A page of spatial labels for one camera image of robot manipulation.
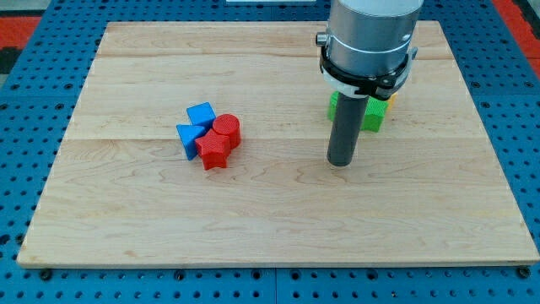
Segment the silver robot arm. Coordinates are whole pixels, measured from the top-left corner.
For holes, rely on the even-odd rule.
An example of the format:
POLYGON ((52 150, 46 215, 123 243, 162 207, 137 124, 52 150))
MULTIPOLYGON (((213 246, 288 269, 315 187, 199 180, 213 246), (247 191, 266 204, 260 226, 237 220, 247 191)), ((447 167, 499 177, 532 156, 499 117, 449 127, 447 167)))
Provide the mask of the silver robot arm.
POLYGON ((340 70, 381 76, 404 60, 423 0, 332 0, 316 44, 340 70))

